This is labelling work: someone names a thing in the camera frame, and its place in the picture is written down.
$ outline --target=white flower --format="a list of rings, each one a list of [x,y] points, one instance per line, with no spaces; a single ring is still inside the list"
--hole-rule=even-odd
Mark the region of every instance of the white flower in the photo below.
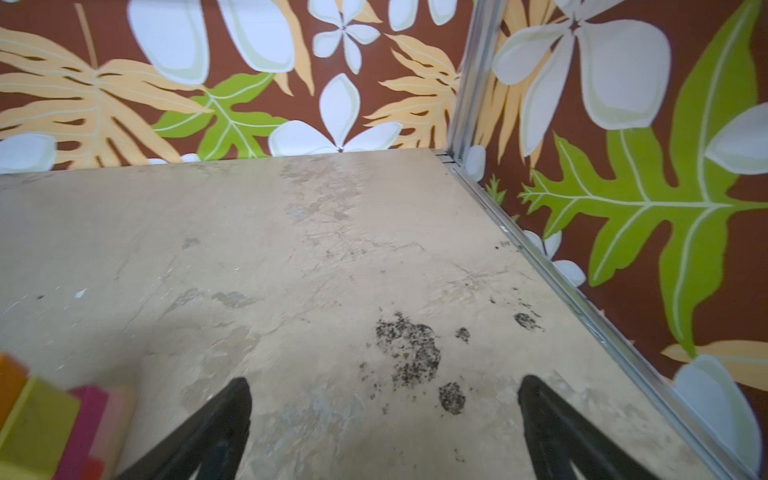
[[[462,166],[469,178],[476,182],[482,181],[485,176],[485,148],[482,145],[471,146]]]
[[[558,43],[523,100],[520,129],[525,156],[533,153],[549,128],[576,39],[584,107],[589,118],[605,130],[650,126],[669,81],[670,44],[661,30],[637,20],[587,22],[624,0],[555,1],[567,17],[565,22],[517,31],[493,60],[499,81],[517,84]]]
[[[768,174],[768,103],[730,121],[710,141],[704,155],[735,174]]]
[[[291,120],[272,131],[270,152],[274,157],[330,154],[340,151],[385,150],[397,139],[402,124],[390,121],[358,134],[345,143],[360,113],[360,93],[346,74],[338,74],[320,94],[320,117],[333,141],[302,121]]]
[[[344,58],[353,74],[360,73],[362,55],[353,38],[363,45],[368,45],[379,37],[379,31],[370,25],[350,25],[349,23],[362,12],[366,0],[344,0],[342,14],[334,0],[310,0],[310,13],[325,23],[338,27],[324,31],[312,40],[312,52],[316,57],[327,58],[333,55],[339,42],[344,42]]]
[[[435,25],[445,25],[456,13],[457,0],[429,0],[429,14]],[[394,31],[405,30],[413,25],[419,0],[389,0],[389,26]]]
[[[44,172],[56,160],[56,139],[47,134],[18,134],[0,141],[0,174]]]
[[[198,157],[197,154],[186,154],[181,156],[181,161],[185,164],[189,164],[191,162],[200,161],[200,157]],[[149,165],[165,165],[168,162],[162,158],[148,158],[147,163],[149,163]]]
[[[674,389],[716,439],[757,475],[763,454],[760,427],[749,402],[728,370],[710,355],[699,355],[674,376]]]
[[[559,231],[554,235],[551,235],[547,240],[541,242],[541,237],[530,230],[523,230],[525,236],[538,248],[549,260],[557,253],[560,248],[560,242],[563,240],[563,232]],[[570,260],[555,260],[554,267],[560,270],[560,273],[565,276],[574,286],[581,286],[587,280],[587,276],[584,275],[584,271]]]
[[[271,0],[219,0],[232,42],[256,71],[293,70],[290,25]],[[164,77],[185,85],[208,78],[210,53],[200,0],[129,0],[128,22],[141,50]]]

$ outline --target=green block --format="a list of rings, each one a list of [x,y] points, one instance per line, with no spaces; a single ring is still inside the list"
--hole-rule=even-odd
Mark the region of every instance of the green block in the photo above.
[[[0,430],[0,478],[50,480],[79,412],[79,399],[31,377]]]

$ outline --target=green leaf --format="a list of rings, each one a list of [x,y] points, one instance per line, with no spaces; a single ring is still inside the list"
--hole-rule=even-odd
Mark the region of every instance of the green leaf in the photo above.
[[[672,335],[691,355],[694,345],[694,308],[723,281],[728,208],[670,212],[672,236],[661,252],[659,277],[664,312]]]
[[[672,223],[672,236],[659,261],[661,292],[670,331],[692,353],[693,310],[722,281],[728,217],[768,204],[724,194],[723,202],[702,201],[695,190],[671,187],[650,128],[609,131],[606,136],[615,179],[600,177],[583,151],[555,135],[563,180],[552,181],[535,171],[535,184],[524,186],[520,197],[523,203],[531,202],[529,213],[551,209],[543,238],[565,228],[577,214],[607,219],[590,255],[592,286],[632,264],[654,230],[662,222]]]
[[[670,331],[696,355],[693,314],[723,280],[730,215],[768,204],[728,197],[737,180],[704,156],[709,141],[757,102],[750,39],[760,0],[746,0],[728,18],[689,73],[674,109],[670,157],[677,186],[664,178],[664,154],[650,128],[606,133],[615,178],[600,177],[581,150],[555,135],[562,181],[539,172],[520,197],[528,212],[549,207],[544,238],[565,228],[577,214],[607,221],[595,238],[589,283],[600,285],[631,265],[663,222],[672,234],[659,259],[661,296]]]
[[[236,104],[255,99],[274,79],[274,74],[235,74],[207,90],[205,95],[192,97],[198,104],[213,110],[209,114],[179,114],[167,112],[153,125],[166,138],[182,138],[207,128],[197,149],[203,161],[221,160],[232,146],[238,158],[259,158],[267,155],[253,137],[269,137],[272,131],[287,122],[263,112],[233,111]],[[215,122],[209,126],[212,118]]]
[[[700,200],[722,200],[738,178],[704,157],[721,128],[757,102],[755,64],[750,54],[760,0],[746,0],[715,34],[689,73],[674,107],[670,137],[672,165],[680,187]]]
[[[504,202],[504,197],[507,195],[506,190],[498,191],[498,185],[501,181],[496,178],[496,174],[491,175],[490,184],[485,184],[485,191],[488,192],[490,198],[499,206]]]

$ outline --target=scratched surface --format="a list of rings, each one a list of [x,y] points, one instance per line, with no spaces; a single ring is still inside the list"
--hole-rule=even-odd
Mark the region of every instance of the scratched surface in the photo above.
[[[534,373],[711,478],[429,151],[0,176],[0,224],[0,349],[135,384],[123,467],[245,376],[238,478],[534,478]]]

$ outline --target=pink block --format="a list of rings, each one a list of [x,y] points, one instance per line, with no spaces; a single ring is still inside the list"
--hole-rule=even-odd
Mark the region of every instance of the pink block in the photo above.
[[[53,480],[80,480],[109,399],[105,391],[95,386],[83,386],[69,392],[78,397],[83,406]]]
[[[136,395],[130,386],[106,387],[105,390],[109,401],[91,448],[91,457],[104,463],[101,480],[112,478],[136,406]]]

